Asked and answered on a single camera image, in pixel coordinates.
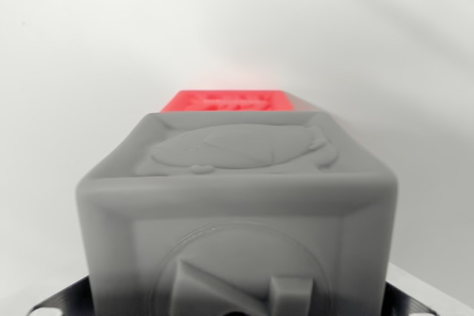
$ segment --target gray surface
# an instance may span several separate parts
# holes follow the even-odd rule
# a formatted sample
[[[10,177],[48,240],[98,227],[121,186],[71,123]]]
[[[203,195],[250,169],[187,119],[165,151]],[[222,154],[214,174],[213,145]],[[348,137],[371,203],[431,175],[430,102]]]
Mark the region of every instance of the gray surface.
[[[379,315],[395,196],[323,112],[150,114],[78,187],[97,314]]]

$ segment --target gray plastic block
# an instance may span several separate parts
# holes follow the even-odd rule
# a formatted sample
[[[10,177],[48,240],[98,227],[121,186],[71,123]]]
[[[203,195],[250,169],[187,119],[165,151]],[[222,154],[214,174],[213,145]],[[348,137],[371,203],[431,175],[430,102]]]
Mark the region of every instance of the gray plastic block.
[[[396,180],[324,112],[149,114],[79,183],[98,316],[378,316]]]

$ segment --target embossed figure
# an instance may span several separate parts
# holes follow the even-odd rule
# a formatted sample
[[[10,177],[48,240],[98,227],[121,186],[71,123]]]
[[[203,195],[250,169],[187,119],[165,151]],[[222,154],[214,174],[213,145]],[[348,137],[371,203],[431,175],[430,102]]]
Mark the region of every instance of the embossed figure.
[[[160,164],[189,167],[195,174],[222,169],[275,166],[330,144],[317,126],[234,124],[205,127],[182,133],[153,147]],[[317,165],[332,163],[335,150],[317,159]]]

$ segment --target white background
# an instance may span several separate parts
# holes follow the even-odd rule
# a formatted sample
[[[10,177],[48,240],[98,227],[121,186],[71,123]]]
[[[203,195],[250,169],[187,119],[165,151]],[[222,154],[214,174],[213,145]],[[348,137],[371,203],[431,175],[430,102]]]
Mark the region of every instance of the white background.
[[[0,299],[85,270],[76,182],[195,88],[331,112],[399,177],[391,261],[474,306],[473,0],[0,0]]]

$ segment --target red illuminated top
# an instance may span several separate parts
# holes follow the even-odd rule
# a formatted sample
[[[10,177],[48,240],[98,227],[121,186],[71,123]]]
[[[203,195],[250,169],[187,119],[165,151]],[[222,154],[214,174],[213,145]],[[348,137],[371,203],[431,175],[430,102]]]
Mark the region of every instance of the red illuminated top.
[[[291,101],[280,90],[182,90],[161,112],[291,110]]]

